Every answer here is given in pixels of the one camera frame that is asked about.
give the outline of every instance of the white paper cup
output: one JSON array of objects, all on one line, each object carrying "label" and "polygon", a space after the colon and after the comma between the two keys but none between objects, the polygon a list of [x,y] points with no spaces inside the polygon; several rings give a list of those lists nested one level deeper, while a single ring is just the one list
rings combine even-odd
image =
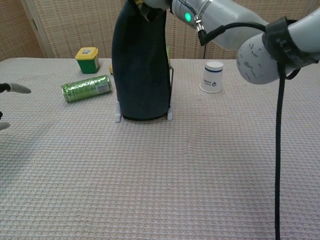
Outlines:
[{"label": "white paper cup", "polygon": [[208,61],[205,64],[200,89],[215,94],[222,90],[224,64],[220,61]]}]

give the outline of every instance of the table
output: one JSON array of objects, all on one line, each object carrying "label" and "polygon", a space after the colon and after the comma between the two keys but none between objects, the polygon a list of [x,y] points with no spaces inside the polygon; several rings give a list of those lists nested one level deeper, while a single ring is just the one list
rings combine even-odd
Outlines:
[{"label": "table", "polygon": [[[115,123],[116,90],[66,103],[74,59],[13,58],[0,82],[1,239],[274,239],[278,81],[253,85],[222,60],[223,91],[199,89],[206,60],[173,59],[173,121]],[[281,236],[320,239],[320,66],[287,81]]]}]

